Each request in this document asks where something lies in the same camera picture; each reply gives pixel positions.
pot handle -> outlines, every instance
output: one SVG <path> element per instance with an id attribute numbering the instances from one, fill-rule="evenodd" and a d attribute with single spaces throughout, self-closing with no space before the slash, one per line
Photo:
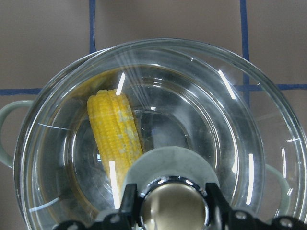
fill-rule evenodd
<path id="1" fill-rule="evenodd" d="M 12 112 L 13 110 L 20 108 L 20 107 L 30 107 L 33 101 L 16 101 L 7 104 L 2 109 L 0 109 L 0 134 L 2 130 L 3 123 L 6 117 Z M 9 155 L 3 148 L 1 143 L 1 135 L 0 135 L 0 161 L 7 165 L 8 167 L 13 167 L 13 156 Z"/>

yellow corn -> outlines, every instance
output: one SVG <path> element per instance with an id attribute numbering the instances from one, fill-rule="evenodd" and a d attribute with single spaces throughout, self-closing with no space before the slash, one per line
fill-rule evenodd
<path id="1" fill-rule="evenodd" d="M 115 162 L 118 191 L 130 166 L 142 155 L 141 144 L 128 99 L 115 90 L 100 90 L 87 101 L 88 116 L 104 169 Z"/>

black plastic part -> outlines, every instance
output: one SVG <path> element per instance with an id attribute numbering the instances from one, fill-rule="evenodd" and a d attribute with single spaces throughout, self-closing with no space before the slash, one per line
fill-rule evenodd
<path id="1" fill-rule="evenodd" d="M 261 222 L 246 211 L 233 210 L 217 184 L 206 184 L 206 202 L 209 206 L 210 224 L 217 230 L 307 230 L 307 225 L 293 217 L 278 217 L 271 225 Z M 86 228 L 74 220 L 59 224 L 55 230 L 131 230 L 140 220 L 142 199 L 138 197 L 137 185 L 126 185 L 120 209 L 102 222 Z"/>

blue grout line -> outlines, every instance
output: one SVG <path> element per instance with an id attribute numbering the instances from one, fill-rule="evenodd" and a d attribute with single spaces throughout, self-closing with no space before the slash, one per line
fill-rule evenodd
<path id="1" fill-rule="evenodd" d="M 242 54 L 243 58 L 249 60 L 249 48 L 248 48 L 248 17 L 246 9 L 246 0 L 240 0 L 240 14 L 241 14 L 241 34 L 242 34 Z M 243 74 L 243 85 L 249 85 L 249 76 Z M 249 91 L 243 92 L 243 98 L 249 106 L 250 95 Z"/>
<path id="2" fill-rule="evenodd" d="M 277 84 L 280 90 L 307 90 L 307 84 Z M 259 85 L 235 85 L 238 91 L 262 91 Z"/>
<path id="3" fill-rule="evenodd" d="M 20 94 L 38 95 L 41 89 L 0 89 L 0 96 L 13 96 Z"/>
<path id="4" fill-rule="evenodd" d="M 96 0 L 89 0 L 90 7 L 90 54 L 96 52 L 95 45 L 95 9 Z"/>
<path id="5" fill-rule="evenodd" d="M 258 85 L 235 85 L 236 90 L 242 92 L 262 91 Z M 307 84 L 277 84 L 280 90 L 307 90 Z M 38 95 L 40 88 L 34 89 L 0 89 L 0 96 L 13 96 L 13 95 Z"/>

glass lid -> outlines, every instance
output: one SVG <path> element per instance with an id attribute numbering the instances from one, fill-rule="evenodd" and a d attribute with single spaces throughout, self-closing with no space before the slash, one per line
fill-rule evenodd
<path id="1" fill-rule="evenodd" d="M 153 39 L 97 52 L 63 73 L 42 90 L 18 140 L 15 176 L 28 227 L 69 219 L 90 226 L 118 208 L 139 157 L 171 146 L 206 161 L 234 209 L 263 221 L 305 220 L 302 128 L 275 85 L 240 56 Z"/>

